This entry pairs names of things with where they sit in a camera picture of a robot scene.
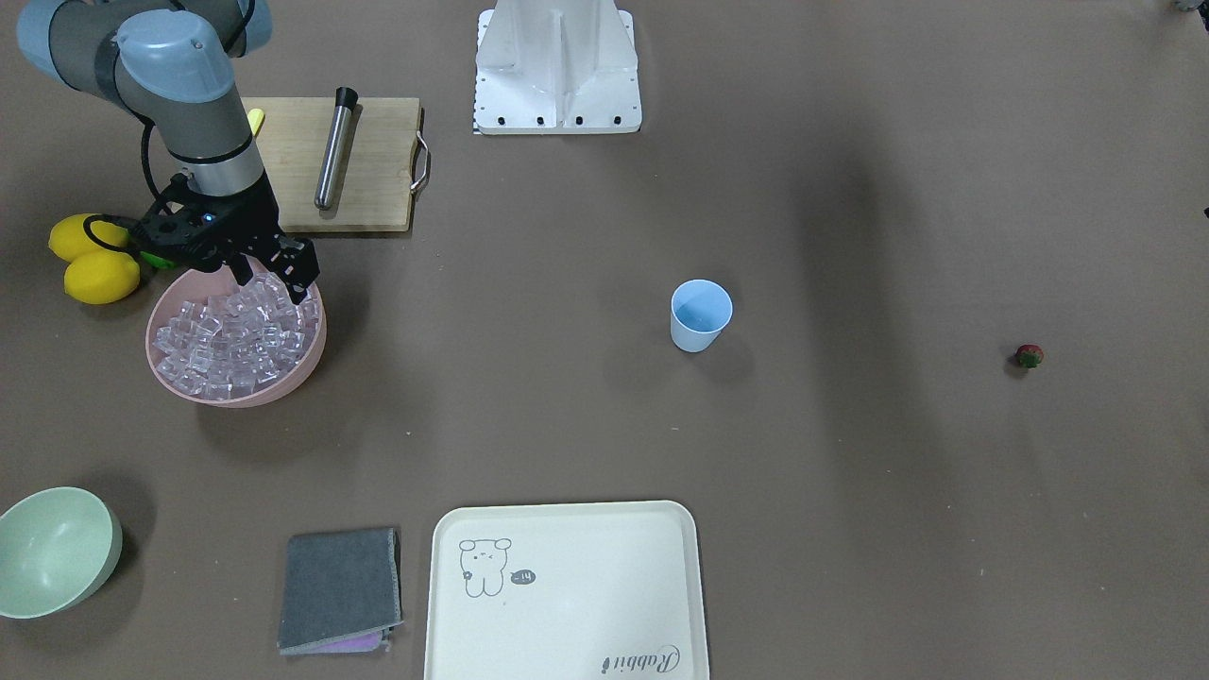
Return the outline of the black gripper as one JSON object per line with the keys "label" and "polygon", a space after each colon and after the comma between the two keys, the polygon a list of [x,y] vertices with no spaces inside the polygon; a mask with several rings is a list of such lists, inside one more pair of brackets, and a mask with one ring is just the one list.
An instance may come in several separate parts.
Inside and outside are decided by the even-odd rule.
{"label": "black gripper", "polygon": [[276,275],[287,287],[294,305],[308,296],[308,289],[320,272],[316,246],[307,238],[294,238],[280,231],[278,204],[264,173],[250,188],[230,196],[199,194],[190,188],[186,175],[177,173],[162,191],[163,198],[183,204],[198,204],[214,219],[214,241],[222,264],[239,287],[253,280],[250,258]]}

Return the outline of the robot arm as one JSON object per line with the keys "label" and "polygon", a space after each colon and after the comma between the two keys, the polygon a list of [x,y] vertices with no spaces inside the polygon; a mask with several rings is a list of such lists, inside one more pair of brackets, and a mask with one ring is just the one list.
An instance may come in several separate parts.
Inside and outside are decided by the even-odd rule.
{"label": "robot arm", "polygon": [[233,60],[268,44],[264,1],[30,1],[27,60],[157,129],[178,172],[140,218],[117,218],[132,250],[237,283],[259,264],[294,304],[319,275],[316,246],[280,229],[278,202],[236,86]]}

